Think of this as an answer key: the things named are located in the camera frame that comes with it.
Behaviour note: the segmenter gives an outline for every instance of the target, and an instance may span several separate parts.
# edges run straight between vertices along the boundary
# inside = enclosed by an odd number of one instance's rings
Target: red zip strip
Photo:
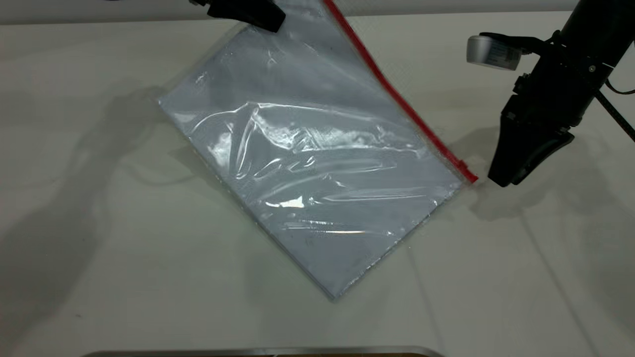
[[[436,146],[437,150],[443,156],[445,156],[445,158],[461,174],[463,174],[463,176],[465,176],[465,178],[469,182],[474,183],[475,181],[477,181],[478,176],[473,174],[467,168],[467,165],[463,161],[457,159],[457,157],[454,156],[454,154],[444,145],[441,139],[439,139],[439,137],[436,136],[436,134],[425,124],[424,120],[421,119],[419,114],[417,114],[417,112],[414,109],[412,109],[410,104],[408,104],[408,102],[399,94],[397,90],[395,90],[395,88],[390,84],[390,82],[388,82],[388,80],[386,79],[382,71],[380,71],[379,67],[377,67],[377,64],[375,63],[373,57],[370,55],[370,53],[368,53],[368,50],[366,49],[364,44],[361,42],[361,40],[355,33],[355,30],[353,30],[353,28],[348,23],[346,18],[344,18],[344,15],[342,15],[342,12],[340,11],[340,9],[337,8],[337,5],[335,5],[333,0],[323,0],[323,1],[326,7],[329,9],[329,11],[331,11],[331,14],[335,18],[335,20],[340,24],[342,30],[344,30],[344,32],[349,37],[351,42],[353,42],[353,45],[355,46],[355,48],[361,55],[364,62],[366,62],[366,65],[370,68],[371,72],[375,75],[375,77],[377,77],[377,80],[379,80],[379,83],[381,83],[381,85],[388,92],[388,94],[391,95],[391,97],[397,102],[397,104],[399,104],[399,106],[406,112],[406,114],[415,122],[415,124],[417,124],[417,126],[423,131],[425,136],[427,136],[428,139],[434,144],[434,146]]]

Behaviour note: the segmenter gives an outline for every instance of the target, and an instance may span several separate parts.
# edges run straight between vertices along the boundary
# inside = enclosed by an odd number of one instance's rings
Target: white table
[[[594,102],[575,141],[520,186],[486,179],[519,73],[465,63],[467,38],[546,38],[567,17],[351,19],[482,179],[337,303],[151,101],[234,22],[0,27],[0,355],[418,346],[632,356],[635,144]],[[632,50],[612,79],[635,86]],[[635,118],[632,97],[609,98]]]

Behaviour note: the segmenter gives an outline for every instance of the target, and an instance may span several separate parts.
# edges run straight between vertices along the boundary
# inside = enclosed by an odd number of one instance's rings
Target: plastic bag
[[[159,103],[336,298],[459,189],[458,172],[474,177],[381,76],[331,1],[276,3],[287,14],[278,33],[244,28]]]

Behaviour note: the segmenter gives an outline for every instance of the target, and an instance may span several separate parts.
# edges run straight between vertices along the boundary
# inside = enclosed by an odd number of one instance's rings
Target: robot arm
[[[596,97],[635,140],[635,130],[599,92],[635,38],[635,1],[580,0],[562,31],[548,41],[482,33],[468,40],[467,61],[515,70],[522,54],[540,60],[518,78],[500,117],[489,178],[519,184],[544,159],[569,144]]]

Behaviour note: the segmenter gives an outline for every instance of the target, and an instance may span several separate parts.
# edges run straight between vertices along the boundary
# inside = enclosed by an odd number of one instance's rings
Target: black clamp
[[[189,0],[192,4],[210,5],[207,15],[231,18],[262,29],[277,32],[286,15],[271,0]]]

